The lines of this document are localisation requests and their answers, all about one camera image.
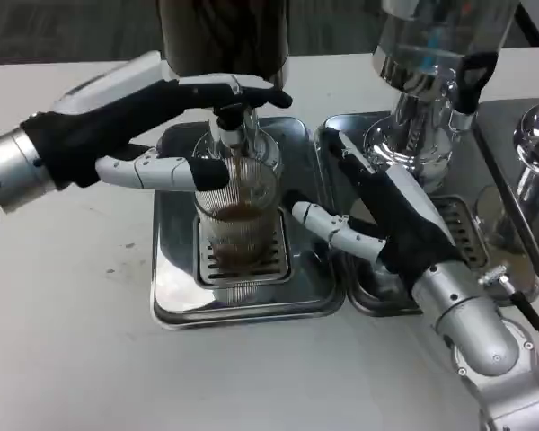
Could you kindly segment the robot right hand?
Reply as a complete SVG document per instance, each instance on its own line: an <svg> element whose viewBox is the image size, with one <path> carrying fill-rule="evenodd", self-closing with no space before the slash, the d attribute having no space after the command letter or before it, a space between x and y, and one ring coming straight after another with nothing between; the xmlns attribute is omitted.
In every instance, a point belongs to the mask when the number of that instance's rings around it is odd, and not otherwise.
<svg viewBox="0 0 539 431"><path fill-rule="evenodd" d="M400 164L374 167L342 132L318 130L374 222L335 215L297 190L283 196L290 215L332 247L380 262L412 289L433 268L465 260L429 196Z"/></svg>

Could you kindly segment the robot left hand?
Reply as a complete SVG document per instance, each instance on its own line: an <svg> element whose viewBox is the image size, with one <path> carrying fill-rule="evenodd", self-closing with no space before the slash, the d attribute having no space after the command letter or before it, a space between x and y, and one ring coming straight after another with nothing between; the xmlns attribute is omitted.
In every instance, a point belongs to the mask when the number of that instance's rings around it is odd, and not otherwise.
<svg viewBox="0 0 539 431"><path fill-rule="evenodd" d="M212 73L179 77L150 51L76 86L50 110L20 125L58 188L98 182L95 162L186 110L227 113L269 103L285 109L292 97L257 75Z"/></svg>

